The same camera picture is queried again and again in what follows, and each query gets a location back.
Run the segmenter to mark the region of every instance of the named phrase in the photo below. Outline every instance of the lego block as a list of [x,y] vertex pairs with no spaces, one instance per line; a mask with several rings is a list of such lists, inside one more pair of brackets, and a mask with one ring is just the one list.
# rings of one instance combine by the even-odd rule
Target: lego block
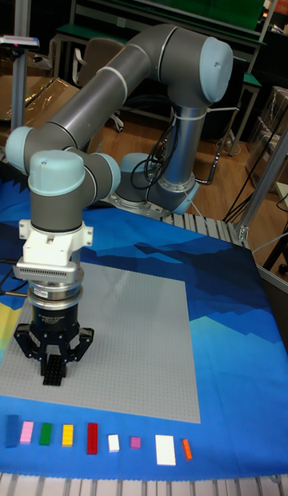
[[72,446],[73,445],[73,425],[63,425],[62,432],[62,446]]
[[34,422],[23,422],[22,432],[20,436],[21,445],[29,445],[33,432]]
[[111,454],[120,450],[119,437],[117,434],[108,436],[108,447]]
[[41,429],[41,436],[39,445],[49,446],[51,439],[52,423],[43,423]]
[[183,450],[184,450],[185,459],[187,461],[190,461],[192,459],[192,453],[191,453],[191,450],[190,450],[188,439],[183,439],[182,440],[182,446],[183,446]]
[[176,466],[173,435],[155,435],[156,458],[159,466]]
[[87,455],[96,455],[98,452],[98,424],[88,423]]
[[136,438],[134,436],[131,436],[130,448],[132,448],[132,450],[139,450],[141,448],[141,438]]
[[19,416],[9,414],[6,420],[5,447],[15,448],[19,444],[20,423]]

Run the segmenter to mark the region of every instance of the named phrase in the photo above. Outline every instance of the pink lego brick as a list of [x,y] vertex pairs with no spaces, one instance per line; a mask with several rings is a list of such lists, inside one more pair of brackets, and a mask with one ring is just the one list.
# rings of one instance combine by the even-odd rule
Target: pink lego brick
[[130,439],[130,448],[133,450],[140,450],[141,448],[141,438],[136,438],[134,436]]
[[33,432],[34,422],[23,422],[22,432],[20,437],[21,445],[29,445]]

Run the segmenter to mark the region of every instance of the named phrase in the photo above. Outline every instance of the blue lego brick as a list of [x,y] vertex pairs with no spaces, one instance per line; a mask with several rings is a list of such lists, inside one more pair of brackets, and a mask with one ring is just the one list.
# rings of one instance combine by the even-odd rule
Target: blue lego brick
[[9,414],[6,421],[5,447],[15,448],[19,444],[20,421],[16,414]]

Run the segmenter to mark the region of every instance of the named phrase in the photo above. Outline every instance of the gray lego baseplate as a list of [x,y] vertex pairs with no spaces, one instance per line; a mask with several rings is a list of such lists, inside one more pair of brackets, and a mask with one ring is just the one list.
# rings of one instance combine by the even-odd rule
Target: gray lego baseplate
[[[12,338],[0,365],[0,394],[199,423],[185,283],[82,266],[78,320],[94,329],[93,344],[56,387],[42,384],[40,363]],[[26,301],[18,323],[30,321]]]

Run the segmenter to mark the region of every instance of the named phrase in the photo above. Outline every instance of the yellow lego brick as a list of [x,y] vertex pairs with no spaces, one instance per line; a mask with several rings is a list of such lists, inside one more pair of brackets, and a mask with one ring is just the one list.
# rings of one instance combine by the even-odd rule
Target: yellow lego brick
[[73,445],[73,425],[63,425],[62,446]]

